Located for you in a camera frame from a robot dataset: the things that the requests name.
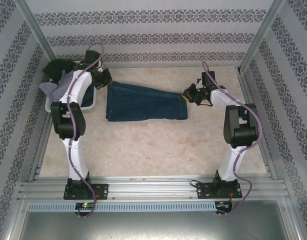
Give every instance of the blue denim jeans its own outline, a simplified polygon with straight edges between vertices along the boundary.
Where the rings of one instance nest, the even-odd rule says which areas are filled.
[[[109,122],[188,118],[187,102],[181,93],[116,81],[107,89],[106,118]]]

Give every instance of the enclosure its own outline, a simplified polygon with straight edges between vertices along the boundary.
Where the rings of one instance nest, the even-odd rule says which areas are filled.
[[[238,170],[252,182],[240,209],[219,217],[224,199],[190,184],[224,162],[223,109],[188,102],[184,120],[110,122],[103,87],[81,144],[108,191],[77,219],[84,201],[63,199],[68,158],[39,85],[51,60],[78,63],[95,42],[115,82],[181,94],[206,61],[256,105],[263,138]],[[47,238],[307,239],[307,0],[0,0],[0,239]]]

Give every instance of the patterned wallpaper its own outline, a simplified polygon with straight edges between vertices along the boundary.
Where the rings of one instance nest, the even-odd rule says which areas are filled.
[[[273,0],[28,0],[58,57],[105,45],[105,67],[238,66]]]
[[[28,179],[46,120],[38,90],[48,63],[12,0],[0,0],[0,237]]]
[[[286,1],[245,77],[307,239],[307,0]]]

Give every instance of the perforated metal strip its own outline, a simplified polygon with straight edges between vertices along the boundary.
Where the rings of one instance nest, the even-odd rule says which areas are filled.
[[[30,203],[28,212],[74,212],[75,203]],[[216,211],[214,201],[191,202],[99,202],[95,212],[200,212]]]

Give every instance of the beige floor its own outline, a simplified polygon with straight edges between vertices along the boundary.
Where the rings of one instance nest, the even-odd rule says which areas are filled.
[[[211,67],[216,80],[236,98],[243,94],[235,68]],[[110,69],[113,80],[181,93],[201,77],[202,67]],[[224,112],[188,103],[188,120],[106,120],[107,88],[97,91],[93,112],[84,114],[85,161],[91,176],[165,176],[214,174],[222,164],[226,142]],[[259,147],[245,154],[240,173],[265,173]],[[40,177],[66,177],[68,160],[62,141],[51,130]]]

